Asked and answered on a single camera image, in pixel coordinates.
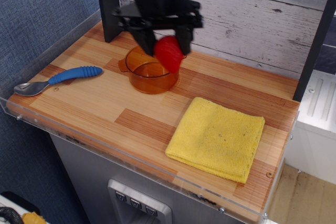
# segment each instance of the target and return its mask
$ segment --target spoon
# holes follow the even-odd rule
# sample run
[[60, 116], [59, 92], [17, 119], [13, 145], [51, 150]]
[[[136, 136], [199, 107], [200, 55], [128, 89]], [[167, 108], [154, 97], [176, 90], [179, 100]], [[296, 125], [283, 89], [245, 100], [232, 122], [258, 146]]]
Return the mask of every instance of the spoon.
[[103, 70], [98, 67], [72, 68], [63, 71], [62, 73], [58, 73], [57, 75], [51, 77], [48, 81], [19, 84], [14, 87], [14, 92], [20, 95], [30, 97], [33, 95], [40, 94], [43, 91], [43, 89], [45, 89], [49, 85], [57, 84], [72, 78], [97, 76], [102, 72]]

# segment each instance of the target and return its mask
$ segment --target blue spoon handle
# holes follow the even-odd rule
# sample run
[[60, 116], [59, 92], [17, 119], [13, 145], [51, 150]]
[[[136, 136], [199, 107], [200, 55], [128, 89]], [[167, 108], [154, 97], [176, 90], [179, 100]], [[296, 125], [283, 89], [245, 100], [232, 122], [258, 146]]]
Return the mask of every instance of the blue spoon handle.
[[91, 77], [97, 76], [102, 73], [103, 70], [98, 67], [79, 67], [79, 68], [72, 68], [66, 70], [62, 73], [58, 73], [57, 75], [51, 77], [48, 80], [50, 85], [57, 84], [59, 82], [69, 80], [72, 78], [80, 78], [80, 77]]

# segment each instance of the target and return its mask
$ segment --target folded towel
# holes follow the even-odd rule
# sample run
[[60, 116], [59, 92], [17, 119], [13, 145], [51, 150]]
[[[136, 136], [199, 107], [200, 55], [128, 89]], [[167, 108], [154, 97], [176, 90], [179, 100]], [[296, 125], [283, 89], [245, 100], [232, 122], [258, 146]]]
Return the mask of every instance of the folded towel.
[[264, 124], [262, 116], [247, 115], [197, 97], [183, 115], [165, 153], [245, 184]]

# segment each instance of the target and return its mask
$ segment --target wooden countertop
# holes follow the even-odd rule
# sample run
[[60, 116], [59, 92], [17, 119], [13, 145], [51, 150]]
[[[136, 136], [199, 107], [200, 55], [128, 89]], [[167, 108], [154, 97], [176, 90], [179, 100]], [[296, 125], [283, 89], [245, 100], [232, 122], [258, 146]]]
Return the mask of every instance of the wooden countertop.
[[[192, 192], [191, 197], [202, 194], [198, 200], [214, 207], [224, 206], [229, 214], [256, 221], [257, 214], [263, 213], [275, 178], [266, 175], [275, 175], [279, 168], [298, 111], [299, 103], [291, 99], [297, 80], [192, 52], [183, 61], [180, 78], [170, 91], [144, 94], [133, 88], [127, 74], [118, 69], [118, 61], [135, 46], [128, 33], [121, 33], [109, 44], [104, 42], [99, 23], [32, 81], [44, 81], [78, 66], [98, 66], [103, 68], [103, 74], [49, 86], [34, 97], [13, 94], [7, 106], [43, 129], [112, 154], [140, 172], [155, 174]], [[165, 156], [194, 97], [265, 118], [245, 185]]]

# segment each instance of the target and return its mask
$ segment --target white wood panel wall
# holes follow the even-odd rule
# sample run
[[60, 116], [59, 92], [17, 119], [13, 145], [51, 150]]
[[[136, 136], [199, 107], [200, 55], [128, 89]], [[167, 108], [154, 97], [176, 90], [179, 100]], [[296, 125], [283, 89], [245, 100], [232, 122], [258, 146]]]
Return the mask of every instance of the white wood panel wall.
[[193, 50], [298, 79], [327, 0], [195, 1], [204, 28], [194, 30]]

